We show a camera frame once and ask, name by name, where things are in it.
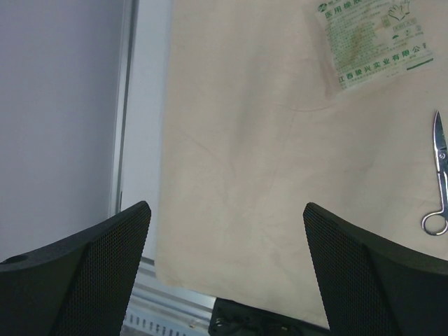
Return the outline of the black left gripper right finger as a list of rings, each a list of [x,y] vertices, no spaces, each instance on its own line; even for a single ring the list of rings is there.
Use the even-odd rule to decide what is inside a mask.
[[[332,335],[446,335],[447,261],[359,228],[315,203],[303,212]]]

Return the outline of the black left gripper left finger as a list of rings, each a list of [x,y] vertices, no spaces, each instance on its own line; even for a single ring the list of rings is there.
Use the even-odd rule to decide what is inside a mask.
[[[119,335],[150,221],[141,201],[1,262],[1,334]]]

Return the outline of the black surgical scissors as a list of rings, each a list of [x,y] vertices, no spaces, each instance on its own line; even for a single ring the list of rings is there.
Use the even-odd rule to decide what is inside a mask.
[[[441,208],[440,210],[426,214],[421,220],[421,228],[428,235],[441,236],[447,232],[447,142],[442,118],[438,110],[435,111],[433,121],[433,152]],[[434,216],[439,216],[444,219],[444,227],[441,230],[428,229],[427,221]]]

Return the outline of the green printed glove packet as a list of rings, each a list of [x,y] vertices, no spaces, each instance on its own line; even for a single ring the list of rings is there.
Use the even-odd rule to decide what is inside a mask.
[[[411,1],[322,1],[314,15],[342,90],[434,60]]]

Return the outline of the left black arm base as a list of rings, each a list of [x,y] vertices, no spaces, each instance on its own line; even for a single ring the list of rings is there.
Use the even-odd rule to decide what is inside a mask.
[[[329,329],[235,301],[216,299],[208,333],[210,336],[325,336]]]

